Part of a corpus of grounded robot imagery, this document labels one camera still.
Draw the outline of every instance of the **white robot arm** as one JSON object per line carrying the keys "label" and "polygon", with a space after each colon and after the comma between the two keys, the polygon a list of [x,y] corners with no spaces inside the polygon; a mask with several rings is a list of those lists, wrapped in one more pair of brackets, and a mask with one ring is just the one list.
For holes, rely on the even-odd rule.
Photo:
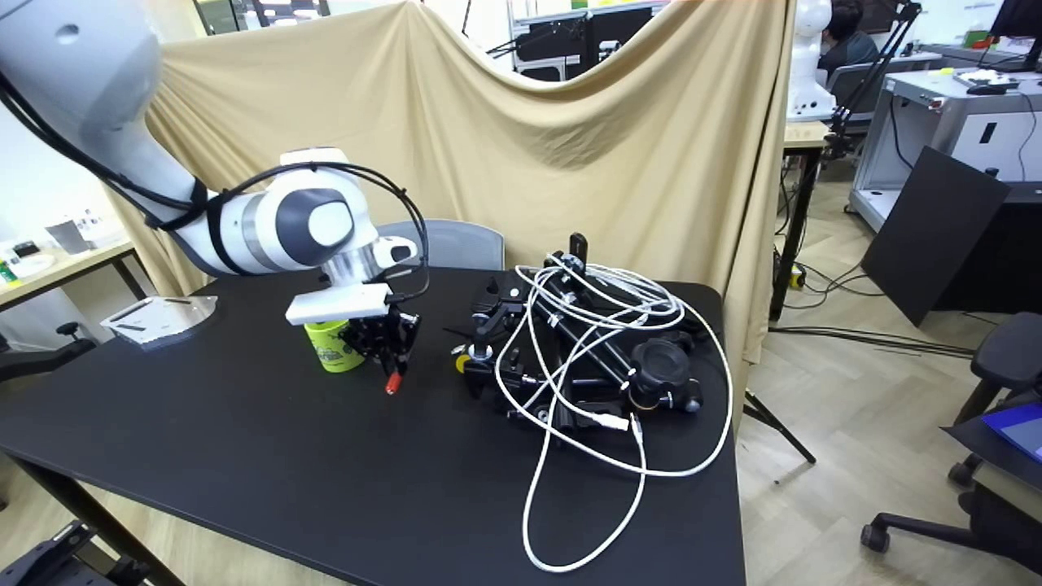
{"label": "white robot arm", "polygon": [[[383,315],[390,290],[368,280],[413,262],[418,245],[377,237],[352,184],[366,165],[303,152],[263,172],[263,197],[236,198],[247,184],[211,198],[142,126],[157,64],[134,0],[0,0],[0,98],[36,137],[128,197],[204,272],[323,268],[331,286],[292,301],[291,321]],[[371,169],[361,180],[399,189]]]}

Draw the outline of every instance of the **black chair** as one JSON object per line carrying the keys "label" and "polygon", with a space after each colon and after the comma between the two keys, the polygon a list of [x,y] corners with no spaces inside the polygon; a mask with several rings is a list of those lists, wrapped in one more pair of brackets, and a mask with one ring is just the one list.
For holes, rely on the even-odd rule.
{"label": "black chair", "polygon": [[[1042,315],[1016,312],[998,325],[973,354],[972,371],[981,377],[954,422],[966,422],[1011,396],[1042,385]],[[889,529],[1011,556],[1042,572],[1042,488],[1012,479],[976,456],[957,463],[948,479],[965,488],[957,506],[972,529],[948,529],[917,519],[881,510],[860,534],[860,544],[885,555]]]}
{"label": "black chair", "polygon": [[70,343],[53,351],[12,351],[0,335],[0,381],[57,371],[97,345],[78,321],[61,321],[57,333],[70,335]]}

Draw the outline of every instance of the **beige cloth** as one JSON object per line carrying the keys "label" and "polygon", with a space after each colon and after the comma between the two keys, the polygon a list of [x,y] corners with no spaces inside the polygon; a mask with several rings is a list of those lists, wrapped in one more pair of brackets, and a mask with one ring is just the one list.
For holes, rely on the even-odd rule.
{"label": "beige cloth", "polygon": [[[789,22],[786,0],[688,0],[590,74],[538,85],[399,3],[169,47],[151,126],[211,189],[340,146],[428,217],[502,230],[510,262],[583,230],[598,263],[711,284],[743,371],[764,335]],[[404,217],[377,189],[368,202]],[[202,284],[165,237],[134,242],[161,290]]]}

